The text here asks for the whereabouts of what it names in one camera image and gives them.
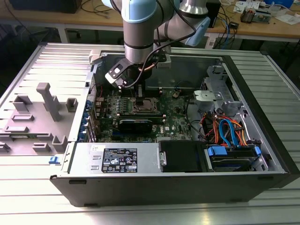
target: circuit board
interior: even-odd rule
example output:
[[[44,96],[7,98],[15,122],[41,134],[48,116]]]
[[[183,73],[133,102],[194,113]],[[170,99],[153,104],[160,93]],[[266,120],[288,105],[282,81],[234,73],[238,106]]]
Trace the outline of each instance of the circuit board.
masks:
[[[175,96],[173,90],[164,90],[158,98],[146,98],[151,106],[138,108],[135,97],[122,97],[119,92],[110,91],[101,99],[98,120],[101,133],[98,142],[103,143],[157,143],[161,140],[191,140],[191,131],[185,115],[185,96]],[[149,134],[120,134],[115,123],[120,114],[153,113],[149,120],[153,121],[152,132]]]

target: sticker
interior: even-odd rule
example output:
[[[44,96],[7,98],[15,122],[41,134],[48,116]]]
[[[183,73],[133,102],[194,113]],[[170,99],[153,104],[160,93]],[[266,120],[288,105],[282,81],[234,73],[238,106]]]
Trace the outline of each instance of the sticker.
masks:
[[[105,149],[105,145],[97,144],[92,145],[90,148],[91,151],[103,151]]]
[[[137,173],[137,149],[104,148],[102,172]]]

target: computer case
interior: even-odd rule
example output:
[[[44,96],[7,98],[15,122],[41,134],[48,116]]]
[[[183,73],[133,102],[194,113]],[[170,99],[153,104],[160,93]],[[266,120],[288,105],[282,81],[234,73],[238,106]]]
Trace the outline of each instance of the computer case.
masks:
[[[213,28],[216,23],[216,19],[221,7],[219,0],[207,0],[206,8],[208,9],[208,17],[210,18],[210,28]]]
[[[15,10],[75,13],[82,0],[9,0]]]

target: wooden desk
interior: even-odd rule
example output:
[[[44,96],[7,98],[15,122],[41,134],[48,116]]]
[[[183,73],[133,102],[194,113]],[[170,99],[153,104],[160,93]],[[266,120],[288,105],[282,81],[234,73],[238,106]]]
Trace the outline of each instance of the wooden desk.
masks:
[[[296,42],[300,39],[300,23],[289,25],[285,22],[275,19],[274,17],[271,18],[269,24],[257,22],[244,23],[240,21],[241,14],[233,12],[233,9],[233,5],[224,7],[226,15],[230,18],[230,20],[240,24],[237,30],[236,38],[288,42]],[[291,10],[300,11],[300,6],[293,4]],[[295,12],[290,11],[288,14],[294,15]],[[210,36],[212,36],[213,39],[218,37],[219,34],[223,34],[224,31],[225,29],[221,20],[216,21],[214,28],[208,29],[208,32],[211,33]]]
[[[297,42],[300,38],[300,23],[296,25],[289,25],[275,18],[271,19],[270,24],[242,23],[240,22],[240,13],[232,13],[233,8],[234,6],[224,7],[226,14],[231,17],[231,21],[240,24],[236,38],[288,42]],[[79,9],[75,14],[19,11],[13,10],[11,6],[10,9],[24,25],[57,28],[62,42],[65,43],[68,42],[66,29],[123,31],[122,18],[114,10],[109,11],[108,15],[110,18],[106,19],[102,16],[85,12],[81,9]],[[85,5],[85,9],[92,11],[92,5],[87,3]],[[293,5],[292,10],[300,10],[300,6]],[[18,21],[16,21],[6,9],[4,0],[0,0],[0,22],[4,24],[19,25]],[[215,27],[209,28],[206,32],[206,36],[209,37],[206,48],[212,48],[216,38],[223,34],[224,31],[225,29],[222,26],[221,21],[217,20]]]

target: black cable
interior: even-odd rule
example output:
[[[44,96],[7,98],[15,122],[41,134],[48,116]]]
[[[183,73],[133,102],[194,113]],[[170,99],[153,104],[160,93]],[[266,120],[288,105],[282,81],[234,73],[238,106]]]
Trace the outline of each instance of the black cable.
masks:
[[[161,46],[158,27],[156,28],[156,31],[157,31],[158,46]]]
[[[216,47],[219,45],[219,48],[221,47],[221,40],[222,40],[222,38],[224,37],[224,35],[227,33],[227,28],[225,29],[225,31],[224,31],[224,33],[223,33],[223,35],[222,35],[222,37],[217,41],[217,43],[216,43],[216,45],[213,47],[213,49],[216,49]]]
[[[188,81],[188,80],[183,80],[183,81],[178,81],[177,84],[174,86],[174,88],[175,88],[175,89],[178,88],[178,85],[179,85],[180,83],[182,83],[182,82],[189,83],[189,84],[191,84],[191,85],[193,86],[192,82],[190,82],[190,81]]]
[[[24,26],[24,24],[23,24],[23,23],[22,23],[22,22],[21,22],[14,14],[13,14],[13,12],[9,9],[6,0],[4,0],[4,4],[5,4],[7,10],[9,11],[9,13],[14,17],[14,19],[17,20],[17,21],[21,24],[21,26],[23,26],[23,27],[25,28],[25,30],[27,30],[27,32],[30,34],[30,36],[31,36],[32,38],[34,38],[34,39],[39,43],[39,41],[35,38],[35,36],[32,35],[32,33]]]
[[[234,43],[234,41],[235,41],[235,35],[236,35],[236,33],[238,32],[238,29],[233,29],[233,31],[234,31],[234,35],[233,35],[233,40],[232,40],[232,42],[231,42],[231,45],[230,45],[230,49],[233,47],[233,43]]]
[[[106,9],[106,10],[103,10],[103,11],[97,10],[98,7],[104,6],[103,4],[98,5],[98,6],[96,6],[95,8],[93,8],[93,11],[89,11],[89,10],[87,10],[87,9],[84,9],[83,6],[84,6],[86,3],[90,2],[90,1],[91,1],[91,0],[86,0],[85,2],[83,2],[83,3],[80,5],[80,8],[81,8],[83,11],[85,11],[85,12],[88,12],[88,13],[95,13],[95,14],[97,14],[97,13],[104,13],[104,12],[107,12],[107,11],[112,10],[112,9]]]
[[[114,3],[114,0],[110,0],[112,7],[119,13],[121,14],[121,11],[119,10],[119,8],[116,6],[116,3]]]
[[[196,131],[196,132],[199,134],[199,136],[200,136],[202,139],[204,139],[203,134],[201,134],[201,132],[200,132],[198,129],[196,129],[196,128],[191,124],[191,122],[190,122],[189,119],[188,119],[188,105],[189,105],[189,102],[191,101],[192,97],[193,97],[193,96],[191,96],[191,97],[188,99],[188,101],[187,101],[187,106],[186,106],[186,109],[185,109],[185,111],[186,111],[186,119],[187,119],[187,123],[191,126],[191,128],[192,128],[194,131]]]
[[[197,30],[195,29],[195,27],[193,27],[181,14],[180,14],[180,12],[178,11],[178,9],[174,6],[174,3],[171,1],[171,0],[169,0],[169,2],[170,2],[170,4],[172,5],[172,7],[174,8],[174,10],[175,10],[175,12],[178,14],[178,16],[190,27],[190,28],[192,28],[193,29],[193,32],[192,33],[190,33],[189,35],[186,35],[186,36],[184,36],[184,37],[181,37],[181,38],[178,38],[178,39],[176,39],[176,40],[173,40],[173,41],[171,41],[171,42],[169,42],[169,43],[167,43],[167,44],[165,44],[165,45],[162,45],[162,46],[160,46],[160,47],[158,47],[157,49],[155,49],[155,50],[153,50],[152,52],[150,52],[149,53],[149,55],[147,56],[147,58],[146,58],[146,60],[145,60],[145,62],[144,62],[144,64],[143,64],[143,66],[142,66],[142,70],[141,70],[141,72],[140,72],[140,74],[139,74],[139,76],[137,77],[137,79],[132,83],[132,84],[130,84],[130,85],[128,85],[128,86],[124,86],[124,88],[130,88],[130,87],[132,87],[132,86],[134,86],[138,81],[139,81],[139,79],[141,78],[141,76],[142,76],[142,73],[144,72],[144,70],[145,70],[145,67],[146,67],[146,63],[148,62],[148,60],[150,59],[150,57],[155,53],[155,52],[157,52],[157,51],[159,51],[159,50],[161,50],[161,49],[163,49],[163,48],[165,48],[165,47],[167,47],[167,46],[169,46],[169,45],[171,45],[171,44],[174,44],[174,43],[176,43],[176,42],[179,42],[179,41],[182,41],[182,40],[184,40],[184,39],[187,39],[187,38],[189,38],[189,37],[191,37],[191,36],[193,36],[196,32],[197,32]]]
[[[218,14],[225,16],[225,19],[222,18],[222,17],[220,17],[220,18],[217,17],[217,19],[220,19],[220,20],[223,20],[223,19],[224,19],[224,20],[226,20],[226,23],[227,23],[228,29],[229,29],[229,33],[230,33],[230,26],[229,26],[229,24],[230,24],[230,22],[231,22],[231,21],[230,21],[230,18],[227,16],[227,14],[226,14],[226,12],[225,12],[223,6],[221,6],[221,9],[223,10],[224,13],[220,13],[220,12],[219,12]],[[222,41],[222,39],[223,39],[223,37],[224,37],[224,35],[225,35],[226,33],[227,33],[227,28],[225,28],[225,31],[224,31],[222,37],[217,41],[217,44],[213,47],[213,49],[217,48],[218,45],[219,45],[219,48],[221,48],[221,45],[224,44],[224,43],[226,42],[226,40],[224,40],[224,41],[221,43],[221,41]]]

